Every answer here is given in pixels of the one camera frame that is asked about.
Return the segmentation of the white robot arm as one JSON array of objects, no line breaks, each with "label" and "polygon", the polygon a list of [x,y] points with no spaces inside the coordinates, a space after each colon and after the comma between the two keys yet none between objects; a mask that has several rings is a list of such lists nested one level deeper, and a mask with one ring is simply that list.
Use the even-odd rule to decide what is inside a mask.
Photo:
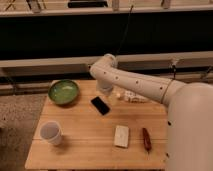
[{"label": "white robot arm", "polygon": [[118,86],[167,108],[165,171],[213,171],[213,85],[123,71],[112,54],[90,68],[102,93]]}]

